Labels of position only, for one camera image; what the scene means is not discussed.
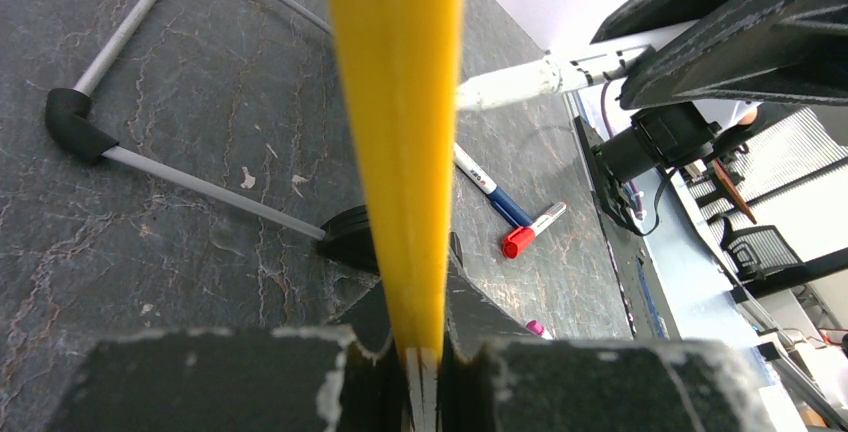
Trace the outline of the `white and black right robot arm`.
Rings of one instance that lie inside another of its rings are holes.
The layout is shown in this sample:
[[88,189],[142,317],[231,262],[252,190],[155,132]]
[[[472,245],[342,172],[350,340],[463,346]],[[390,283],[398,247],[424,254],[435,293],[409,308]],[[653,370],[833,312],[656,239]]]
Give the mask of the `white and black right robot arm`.
[[697,100],[847,102],[847,0],[628,0],[594,41],[674,25],[682,33],[639,59],[622,86],[631,126],[597,150],[619,181],[705,151],[718,129]]

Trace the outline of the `yellow-framed whiteboard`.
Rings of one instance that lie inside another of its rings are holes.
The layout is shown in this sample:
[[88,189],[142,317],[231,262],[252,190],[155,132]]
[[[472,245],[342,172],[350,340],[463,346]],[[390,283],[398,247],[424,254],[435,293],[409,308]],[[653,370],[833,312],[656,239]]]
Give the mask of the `yellow-framed whiteboard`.
[[396,347],[443,354],[464,0],[328,0]]

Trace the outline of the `black-capped whiteboard marker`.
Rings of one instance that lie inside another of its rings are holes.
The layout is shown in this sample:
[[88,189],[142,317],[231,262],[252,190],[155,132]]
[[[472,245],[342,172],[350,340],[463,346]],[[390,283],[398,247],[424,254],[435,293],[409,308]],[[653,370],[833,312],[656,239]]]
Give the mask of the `black-capped whiteboard marker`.
[[581,59],[558,55],[471,77],[457,88],[460,111],[485,111],[603,85],[625,77],[652,46],[593,52]]

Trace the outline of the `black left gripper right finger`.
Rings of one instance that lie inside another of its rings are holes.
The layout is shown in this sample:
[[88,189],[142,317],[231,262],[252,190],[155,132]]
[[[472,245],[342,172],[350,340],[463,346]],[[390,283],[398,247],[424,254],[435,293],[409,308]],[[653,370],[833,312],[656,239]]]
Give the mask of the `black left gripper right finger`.
[[446,294],[448,334],[459,356],[473,358],[487,341],[496,337],[530,336],[529,330],[468,280],[455,259],[448,263]]

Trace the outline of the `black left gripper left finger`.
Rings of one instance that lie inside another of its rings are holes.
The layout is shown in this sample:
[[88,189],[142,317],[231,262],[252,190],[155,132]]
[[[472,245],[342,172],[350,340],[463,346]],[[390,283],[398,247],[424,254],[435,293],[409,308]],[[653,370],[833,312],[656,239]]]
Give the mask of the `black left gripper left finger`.
[[394,351],[382,282],[377,282],[358,301],[333,319],[331,325],[349,328],[355,335],[346,347],[349,356],[382,357]]

